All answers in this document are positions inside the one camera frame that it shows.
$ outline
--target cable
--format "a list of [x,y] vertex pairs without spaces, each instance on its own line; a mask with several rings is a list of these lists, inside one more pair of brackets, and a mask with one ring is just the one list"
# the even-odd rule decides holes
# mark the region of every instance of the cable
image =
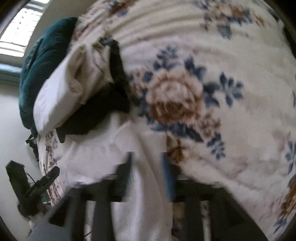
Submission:
[[89,235],[89,234],[91,234],[91,231],[90,231],[88,234],[84,235],[84,237],[86,237],[86,236]]
[[26,173],[31,179],[32,179],[32,181],[34,182],[34,183],[36,183],[35,181],[34,181],[34,179],[31,177],[31,175],[29,174],[29,173]]

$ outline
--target blanket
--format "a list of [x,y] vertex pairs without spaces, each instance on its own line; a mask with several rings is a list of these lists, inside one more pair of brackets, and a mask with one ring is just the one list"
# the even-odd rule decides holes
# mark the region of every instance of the blanket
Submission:
[[[72,43],[98,27],[119,42],[134,127],[165,133],[173,163],[199,182],[219,182],[276,240],[296,211],[296,60],[264,5],[97,1],[79,18]],[[56,164],[95,178],[91,167],[104,162],[84,169],[89,147],[76,138]],[[84,138],[101,146],[111,137]],[[79,158],[69,158],[72,145]]]

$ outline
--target window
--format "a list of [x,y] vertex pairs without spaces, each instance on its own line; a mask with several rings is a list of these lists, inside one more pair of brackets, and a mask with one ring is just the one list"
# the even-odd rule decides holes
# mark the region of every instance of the window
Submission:
[[0,54],[23,57],[50,0],[32,0],[14,17],[0,38]]

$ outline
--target white wall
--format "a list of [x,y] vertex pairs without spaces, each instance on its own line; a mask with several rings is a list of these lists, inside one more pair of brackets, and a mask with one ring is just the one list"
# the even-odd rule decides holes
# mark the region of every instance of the white wall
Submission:
[[0,82],[0,216],[15,238],[25,241],[30,227],[18,213],[17,198],[5,166],[10,160],[14,160],[24,164],[25,171],[34,180],[40,179],[42,175],[30,161],[25,149],[25,140],[29,137],[30,131],[23,127],[20,119],[18,88],[18,85]]
[[37,24],[22,58],[0,54],[0,63],[21,67],[35,41],[54,22],[65,17],[78,17],[83,14],[96,0],[52,0]]

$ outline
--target wrinkled blanket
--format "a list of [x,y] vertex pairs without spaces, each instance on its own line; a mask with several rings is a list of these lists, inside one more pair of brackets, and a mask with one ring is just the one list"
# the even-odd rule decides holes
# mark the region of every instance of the wrinkled blanket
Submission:
[[269,240],[279,237],[296,211],[296,60],[265,7],[97,1],[72,44],[97,27],[119,42],[137,125],[165,132],[172,162],[219,182]]

